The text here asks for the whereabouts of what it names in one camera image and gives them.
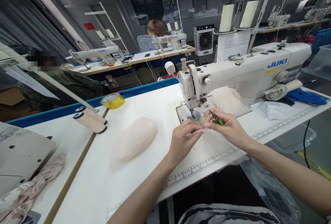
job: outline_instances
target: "pink thread spool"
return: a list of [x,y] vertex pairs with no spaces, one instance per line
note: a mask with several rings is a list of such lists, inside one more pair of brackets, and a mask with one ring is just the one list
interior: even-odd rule
[[94,113],[92,110],[88,109],[85,106],[79,107],[78,109],[76,109],[77,113],[83,112],[84,114],[88,114],[90,116],[92,116],[94,119],[98,120],[99,122],[101,122],[102,124],[106,125],[107,124],[107,120],[101,116],[99,116],[98,114]]
[[82,124],[83,126],[89,128],[93,132],[100,134],[106,131],[107,127],[101,122],[94,119],[92,116],[85,114],[83,112],[76,113],[73,118]]

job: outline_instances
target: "hand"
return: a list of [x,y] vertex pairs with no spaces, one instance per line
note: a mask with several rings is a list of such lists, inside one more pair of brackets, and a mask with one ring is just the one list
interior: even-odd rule
[[221,126],[215,122],[210,122],[214,120],[214,117],[210,111],[206,112],[205,116],[205,127],[215,130],[222,134],[230,143],[236,147],[246,150],[247,146],[254,141],[250,136],[245,132],[240,123],[232,114],[226,114],[218,108],[212,108],[211,111],[221,119],[224,126]]
[[177,166],[188,155],[203,132],[197,132],[189,139],[186,138],[186,135],[201,128],[203,128],[203,126],[195,123],[191,119],[187,119],[173,130],[171,145],[167,155],[171,158],[170,161],[174,166]]

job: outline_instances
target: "worktable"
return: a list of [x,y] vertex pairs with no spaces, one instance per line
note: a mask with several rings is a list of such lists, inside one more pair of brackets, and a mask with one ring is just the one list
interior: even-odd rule
[[[91,69],[89,69],[88,71],[83,71],[81,73],[86,75],[86,76],[89,76],[89,75],[98,74],[98,73],[101,73],[101,72],[112,71],[112,70],[116,70],[116,69],[120,69],[120,68],[123,68],[123,67],[130,66],[129,64],[124,63],[124,64],[114,65],[114,66],[110,67],[110,66],[107,66],[107,65],[101,66],[101,65],[99,65],[99,63],[100,63],[100,61],[92,62],[92,63],[87,64],[87,67],[90,67]],[[80,66],[77,66],[77,67],[75,67],[73,69],[70,69],[70,70],[79,72],[79,70],[84,68],[84,67],[85,66],[80,65]]]
[[[180,86],[175,84],[128,98],[123,106],[109,110],[105,117],[108,129],[95,137],[53,223],[104,224],[168,152],[172,130],[180,124],[175,106],[182,98]],[[250,112],[238,121],[251,137],[266,144],[330,107],[331,101],[321,106],[296,102],[294,120],[266,121]],[[144,152],[118,169],[113,158],[120,132],[142,116],[158,121],[158,133]],[[201,138],[171,173],[158,202],[245,155],[214,131]]]
[[327,21],[330,21],[330,19],[324,19],[324,20],[320,20],[320,21],[316,21],[316,22],[293,22],[293,23],[288,23],[285,26],[278,27],[278,28],[263,27],[263,28],[259,28],[257,30],[257,33],[264,34],[264,33],[270,33],[270,32],[274,32],[274,31],[290,29],[290,28],[299,29],[299,28],[308,27],[308,26],[312,26],[312,25],[327,22]]
[[[96,109],[100,109],[98,114],[101,116],[107,111],[104,106]],[[34,201],[31,210],[41,214],[38,224],[52,223],[95,136],[91,130],[76,122],[72,116],[70,114],[25,128],[45,137],[53,136],[52,140],[56,142],[53,156],[67,152],[66,163],[60,175],[48,184]]]
[[[153,50],[153,51],[149,51],[149,52],[136,53],[129,63],[114,65],[112,67],[101,66],[101,65],[99,65],[99,62],[89,63],[89,64],[87,64],[87,67],[90,67],[91,69],[88,70],[88,71],[83,71],[81,73],[86,75],[86,76],[89,76],[89,75],[98,74],[98,73],[101,73],[101,72],[112,71],[112,70],[116,70],[116,69],[119,69],[119,68],[128,67],[128,66],[135,65],[135,64],[138,64],[138,63],[147,62],[150,69],[152,70],[153,77],[155,78],[155,80],[157,80],[158,77],[156,76],[156,74],[154,72],[154,69],[153,69],[153,66],[150,63],[150,61],[157,60],[157,59],[164,59],[164,58],[180,55],[180,54],[183,54],[183,53],[195,52],[195,48],[188,45],[186,48],[184,48],[182,50],[178,50],[178,51],[172,51],[172,48],[165,48],[164,53],[160,54],[160,55],[158,55],[158,54],[155,55],[156,52],[157,52],[157,50]],[[75,67],[73,69],[70,69],[70,70],[71,71],[79,71],[81,68],[84,68],[84,67],[85,66],[80,65],[80,66],[77,66],[77,67]],[[139,84],[142,85],[142,82],[140,81],[140,78],[137,75],[137,70],[134,67],[132,67],[132,71],[133,71],[134,76],[138,80]]]
[[186,48],[183,48],[178,51],[172,51],[172,48],[164,48],[162,54],[155,55],[156,52],[157,52],[157,50],[136,53],[133,56],[133,58],[131,59],[130,65],[143,63],[146,61],[157,60],[157,59],[164,59],[164,58],[168,58],[168,57],[172,57],[172,56],[176,56],[176,55],[180,55],[180,54],[184,54],[184,53],[195,52],[195,48],[187,45]]

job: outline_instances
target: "air cooler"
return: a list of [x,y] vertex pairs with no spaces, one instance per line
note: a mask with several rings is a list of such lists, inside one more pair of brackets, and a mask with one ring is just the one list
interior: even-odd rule
[[195,54],[204,56],[213,53],[214,24],[194,26]]

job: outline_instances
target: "yellow tape roll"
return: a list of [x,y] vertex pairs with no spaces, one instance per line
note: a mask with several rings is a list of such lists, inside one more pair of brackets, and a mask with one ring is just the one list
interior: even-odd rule
[[122,106],[124,102],[124,98],[119,93],[112,93],[101,99],[101,103],[108,109],[117,109]]

